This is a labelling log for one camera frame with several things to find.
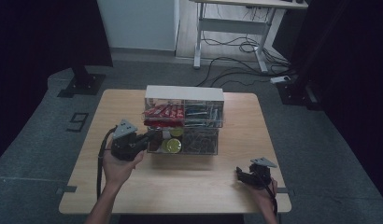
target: robotic arm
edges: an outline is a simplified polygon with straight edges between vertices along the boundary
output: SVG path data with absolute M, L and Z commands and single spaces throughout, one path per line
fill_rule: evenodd
M 265 157 L 251 160 L 249 173 L 244 173 L 239 167 L 235 168 L 237 179 L 243 183 L 249 184 L 256 189 L 266 189 L 271 197 L 274 206 L 274 214 L 277 215 L 277 200 L 274 192 L 268 187 L 271 184 L 271 174 L 269 167 L 277 167 Z
M 104 152 L 108 137 L 113 133 L 113 142 L 110 152 L 114 157 L 120 161 L 133 161 L 140 151 L 148 147 L 149 141 L 151 141 L 155 134 L 155 131 L 149 131 L 145 134 L 136 135 L 137 130 L 133 124 L 123 119 L 119 125 L 107 132 L 98 153 L 98 172 L 96 177 L 97 199 L 101 196 L 102 166 L 104 164 Z

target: red package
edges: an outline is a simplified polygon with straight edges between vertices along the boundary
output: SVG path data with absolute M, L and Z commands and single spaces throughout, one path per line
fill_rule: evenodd
M 156 105 L 154 108 L 156 109 L 151 116 L 154 118 L 158 118 L 160 116 L 160 113 L 165 109 L 166 105 Z
M 155 107 L 152 107 L 150 109 L 147 109 L 143 112 L 143 114 L 145 114 L 147 117 L 152 115 L 154 113 L 154 111 L 156 111 L 156 108 Z
M 144 122 L 145 126 L 150 127 L 182 127 L 183 124 L 180 121 L 168 121 L 168 120 L 145 120 Z
M 165 107 L 165 109 L 162 110 L 162 112 L 160 113 L 159 117 L 160 118 L 169 118 L 169 115 L 171 113 L 171 105 L 168 105 Z
M 177 107 L 178 107 L 178 105 L 172 105 L 171 113 L 169 115 L 169 118 L 171 118 L 171 119 L 176 119 L 177 118 Z
M 177 106 L 177 119 L 183 119 L 183 107 L 182 107 L 182 105 Z

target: white wall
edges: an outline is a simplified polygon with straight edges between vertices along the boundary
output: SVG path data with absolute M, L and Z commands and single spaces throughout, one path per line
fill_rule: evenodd
M 111 48 L 175 50 L 179 0 L 97 0 Z

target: human hand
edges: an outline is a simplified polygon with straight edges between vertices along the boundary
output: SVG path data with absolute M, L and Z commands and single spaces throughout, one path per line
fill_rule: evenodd
M 106 148 L 111 148 L 112 140 L 107 144 Z M 106 178 L 106 186 L 111 186 L 117 190 L 121 188 L 124 182 L 130 177 L 131 172 L 136 165 L 143 160 L 144 152 L 140 151 L 133 161 L 120 161 L 112 156 L 110 150 L 104 153 L 104 172 Z
M 271 183 L 268 188 L 273 192 L 274 197 L 277 195 L 278 183 L 271 177 Z M 261 210 L 266 223 L 277 223 L 276 216 L 274 214 L 274 204 L 270 194 L 266 189 L 256 189 L 255 187 L 246 184 L 247 189 L 252 195 L 253 201 L 258 205 Z

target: metal frame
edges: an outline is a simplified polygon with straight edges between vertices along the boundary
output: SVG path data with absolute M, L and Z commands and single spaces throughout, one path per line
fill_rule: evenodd
M 204 5 L 206 3 L 200 3 L 200 13 L 197 26 L 197 42 L 194 50 L 194 69 L 200 68 L 201 61 L 201 33 L 203 31 L 224 32 L 224 33 L 237 33 L 237 34 L 250 34 L 261 35 L 262 39 L 259 43 L 259 47 L 255 47 L 255 55 L 258 60 L 259 66 L 263 73 L 267 73 L 267 67 L 262 55 L 262 49 L 264 48 L 265 41 L 270 31 L 271 24 L 273 22 L 274 15 L 276 14 L 276 8 L 270 8 L 269 19 L 266 22 L 260 21 L 230 21 L 219 19 L 205 19 L 204 18 Z

